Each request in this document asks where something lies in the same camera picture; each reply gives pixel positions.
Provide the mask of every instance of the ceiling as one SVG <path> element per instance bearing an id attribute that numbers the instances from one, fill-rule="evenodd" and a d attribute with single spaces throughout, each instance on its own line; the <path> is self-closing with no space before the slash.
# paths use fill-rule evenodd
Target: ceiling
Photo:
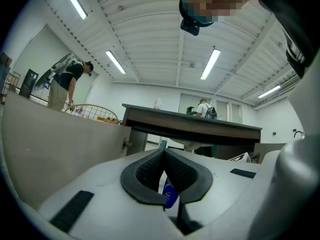
<path id="1" fill-rule="evenodd" d="M 215 93 L 259 106 L 281 95 L 258 96 L 296 79 L 275 17 L 258 2 L 202 28 L 180 30 L 179 0 L 79 0 L 82 20 L 69 0 L 45 0 L 52 13 L 114 83 L 170 86 Z M 214 47 L 221 51 L 200 80 Z M 111 50 L 127 74 L 106 56 Z"/>

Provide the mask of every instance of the man in black shirt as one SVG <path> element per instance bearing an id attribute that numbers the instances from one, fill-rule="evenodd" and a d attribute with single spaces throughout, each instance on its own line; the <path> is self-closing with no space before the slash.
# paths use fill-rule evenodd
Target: man in black shirt
<path id="1" fill-rule="evenodd" d="M 180 13 L 186 22 L 207 27 L 252 0 L 181 0 Z M 281 23 L 287 40 L 287 60 L 300 78 L 320 46 L 317 19 L 318 0 L 259 0 Z"/>
<path id="2" fill-rule="evenodd" d="M 48 108 L 62 111 L 64 108 L 67 96 L 69 105 L 73 105 L 73 96 L 76 88 L 77 80 L 83 73 L 91 75 L 94 66 L 89 62 L 73 60 L 62 74 L 54 75 L 48 97 Z"/>

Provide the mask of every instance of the ceiling light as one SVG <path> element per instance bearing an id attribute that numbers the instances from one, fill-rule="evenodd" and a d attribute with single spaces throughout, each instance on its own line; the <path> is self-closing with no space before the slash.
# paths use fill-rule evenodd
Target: ceiling light
<path id="1" fill-rule="evenodd" d="M 219 55 L 220 55 L 220 51 L 214 49 L 212 54 L 211 54 L 211 57 L 209 59 L 208 64 L 206 65 L 206 67 L 205 67 L 205 69 L 204 69 L 204 71 L 202 73 L 202 76 L 200 78 L 201 80 L 206 80 L 207 79 L 207 77 L 208 77 L 210 71 L 212 70 L 212 68 L 214 67 Z"/>
<path id="2" fill-rule="evenodd" d="M 280 89 L 281 87 L 280 87 L 280 85 L 277 85 L 276 87 L 274 87 L 273 89 L 271 89 L 271 90 L 268 90 L 267 92 L 265 92 L 264 94 L 261 94 L 258 98 L 259 99 L 261 99 L 261 98 L 263 98 L 263 97 L 265 97 L 265 96 L 267 96 L 267 95 L 269 95 L 270 93 L 273 93 L 274 91 L 276 91 L 276 90 L 278 90 L 278 89 Z"/>
<path id="3" fill-rule="evenodd" d="M 85 10 L 82 8 L 78 0 L 70 0 L 71 3 L 73 4 L 74 8 L 80 15 L 80 17 L 84 20 L 87 17 L 87 14 L 85 13 Z"/>
<path id="4" fill-rule="evenodd" d="M 120 70 L 120 72 L 122 74 L 126 74 L 126 71 L 122 68 L 122 66 L 119 64 L 119 62 L 116 60 L 116 58 L 114 57 L 114 55 L 111 53 L 111 51 L 106 51 L 105 52 L 106 55 L 108 55 L 108 57 L 110 58 L 110 60 L 112 60 L 112 62 L 114 63 L 114 65 Z"/>

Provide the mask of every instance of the cabinet door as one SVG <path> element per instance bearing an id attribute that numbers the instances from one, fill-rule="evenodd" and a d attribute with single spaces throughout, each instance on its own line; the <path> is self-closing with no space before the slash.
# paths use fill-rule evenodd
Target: cabinet door
<path id="1" fill-rule="evenodd" d="M 3 110 L 3 151 L 19 197 L 37 209 L 89 168 L 126 156 L 131 127 L 57 112 L 15 93 Z"/>

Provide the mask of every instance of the desk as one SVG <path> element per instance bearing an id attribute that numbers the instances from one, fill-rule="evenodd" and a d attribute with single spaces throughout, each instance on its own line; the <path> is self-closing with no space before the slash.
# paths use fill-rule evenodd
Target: desk
<path id="1" fill-rule="evenodd" d="M 126 108 L 122 125 L 131 127 L 132 133 L 225 146 L 253 147 L 260 143 L 262 129 L 258 127 L 142 106 L 122 106 Z"/>

